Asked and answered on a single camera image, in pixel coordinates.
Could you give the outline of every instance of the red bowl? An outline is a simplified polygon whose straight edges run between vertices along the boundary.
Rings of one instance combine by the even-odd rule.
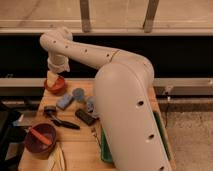
[[[59,76],[58,79],[56,80],[55,84],[52,87],[49,87],[47,85],[47,79],[44,81],[44,87],[47,89],[49,92],[53,94],[57,94],[60,91],[64,90],[66,88],[66,83],[64,80],[64,77]]]
[[[41,123],[33,127],[40,134],[44,135],[52,141],[51,145],[45,145],[38,140],[31,132],[28,132],[24,144],[26,149],[32,153],[35,157],[40,159],[46,159],[50,152],[53,150],[56,143],[56,130],[48,123]]]

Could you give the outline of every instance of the cable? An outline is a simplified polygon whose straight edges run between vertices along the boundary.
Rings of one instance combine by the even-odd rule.
[[[170,100],[171,100],[171,97],[167,96],[167,107],[165,110],[165,128],[167,128],[167,125],[168,125],[168,112],[170,107]]]

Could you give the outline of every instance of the wooden tabletop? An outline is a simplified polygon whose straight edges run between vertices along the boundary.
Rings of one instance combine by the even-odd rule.
[[[93,81],[92,80],[74,80],[67,81],[67,92],[72,92],[75,88],[83,88],[86,97],[92,96]],[[43,116],[43,109],[46,105],[55,105],[60,95],[53,95],[48,91],[44,92],[37,115],[34,120],[34,125],[51,121]],[[149,99],[153,110],[160,113],[158,103],[156,101],[153,89],[149,90]],[[91,133],[92,127],[96,128],[98,137],[100,138],[100,123],[97,121],[92,126],[87,126],[81,120],[74,116],[74,112],[79,108],[85,108],[85,105],[74,102],[66,110],[58,110],[57,116],[60,119],[71,121],[80,125],[80,130],[67,129],[63,127],[55,127],[57,130],[58,141],[61,144],[66,161],[67,171],[115,171],[113,164],[104,163],[100,158],[100,148],[95,137]],[[32,156],[26,149],[24,150],[22,159],[19,164],[20,171],[43,171],[47,165],[47,160],[40,160]],[[172,160],[171,165],[175,168],[175,163]]]

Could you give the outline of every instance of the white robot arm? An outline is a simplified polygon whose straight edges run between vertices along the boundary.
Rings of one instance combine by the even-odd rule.
[[[145,57],[73,42],[67,28],[44,33],[40,43],[48,51],[48,67],[55,73],[69,71],[69,58],[99,70],[94,83],[95,107],[117,170],[171,170],[147,95],[154,70]]]

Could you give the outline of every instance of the metal tool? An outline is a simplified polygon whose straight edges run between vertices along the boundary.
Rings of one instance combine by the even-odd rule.
[[[65,128],[71,128],[71,129],[80,129],[80,127],[72,122],[63,121],[58,119],[56,114],[56,107],[55,106],[44,106],[44,114],[52,118],[52,122],[56,126],[63,126]]]

